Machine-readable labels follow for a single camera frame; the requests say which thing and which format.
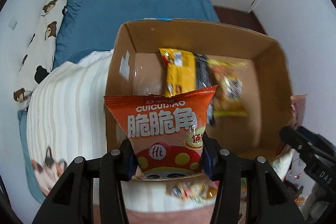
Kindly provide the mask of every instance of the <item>yellow polka dot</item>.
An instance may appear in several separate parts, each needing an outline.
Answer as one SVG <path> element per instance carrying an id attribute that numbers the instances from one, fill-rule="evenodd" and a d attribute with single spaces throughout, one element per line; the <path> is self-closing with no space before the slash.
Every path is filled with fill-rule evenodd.
<path id="1" fill-rule="evenodd" d="M 141 169 L 146 169 L 148 167 L 148 160 L 145 157 L 139 157 L 138 164 Z"/>
<path id="2" fill-rule="evenodd" d="M 190 164 L 190 170 L 195 170 L 197 169 L 199 166 L 198 162 L 193 162 L 192 164 Z"/>
<path id="3" fill-rule="evenodd" d="M 179 153 L 176 157 L 175 157 L 175 162 L 178 165 L 185 165 L 189 162 L 190 157 L 187 153 Z"/>

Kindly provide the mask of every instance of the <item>wall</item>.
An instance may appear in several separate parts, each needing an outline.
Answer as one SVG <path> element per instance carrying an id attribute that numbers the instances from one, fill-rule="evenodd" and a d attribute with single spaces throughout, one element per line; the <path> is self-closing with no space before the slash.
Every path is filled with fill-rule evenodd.
<path id="1" fill-rule="evenodd" d="M 336 9 L 330 0 L 259 0 L 253 12 L 282 45 L 304 126 L 336 144 Z"/>
<path id="2" fill-rule="evenodd" d="M 22 58 L 46 0 L 8 0 L 0 12 L 0 174 L 12 207 L 24 223 L 31 223 L 39 204 L 26 182 L 13 87 Z M 12 18 L 17 21 L 11 30 Z"/>

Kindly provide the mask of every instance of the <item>bear print pillow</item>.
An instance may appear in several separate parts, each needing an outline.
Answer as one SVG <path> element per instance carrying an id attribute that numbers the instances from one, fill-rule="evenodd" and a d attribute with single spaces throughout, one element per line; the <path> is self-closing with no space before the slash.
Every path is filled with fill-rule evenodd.
<path id="1" fill-rule="evenodd" d="M 66 11 L 67 0 L 47 0 L 35 33 L 18 72 L 14 100 L 19 109 L 28 107 L 31 94 L 53 68 L 56 37 Z"/>

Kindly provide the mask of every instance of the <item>wooden floor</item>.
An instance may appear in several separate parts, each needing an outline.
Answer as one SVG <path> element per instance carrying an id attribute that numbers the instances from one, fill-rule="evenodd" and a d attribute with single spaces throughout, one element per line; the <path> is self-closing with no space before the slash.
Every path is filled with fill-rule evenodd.
<path id="1" fill-rule="evenodd" d="M 253 12 L 246 13 L 234 9 L 214 6 L 221 23 L 235 25 L 266 34 Z"/>

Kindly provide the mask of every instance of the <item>barcode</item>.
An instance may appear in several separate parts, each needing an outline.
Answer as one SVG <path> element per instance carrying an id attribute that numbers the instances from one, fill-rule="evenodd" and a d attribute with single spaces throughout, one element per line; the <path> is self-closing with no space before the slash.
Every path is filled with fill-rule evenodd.
<path id="1" fill-rule="evenodd" d="M 242 83 L 238 79 L 227 79 L 227 100 L 238 100 L 242 96 Z"/>
<path id="2" fill-rule="evenodd" d="M 177 67 L 182 67 L 182 53 L 181 52 L 174 53 L 174 64 Z"/>

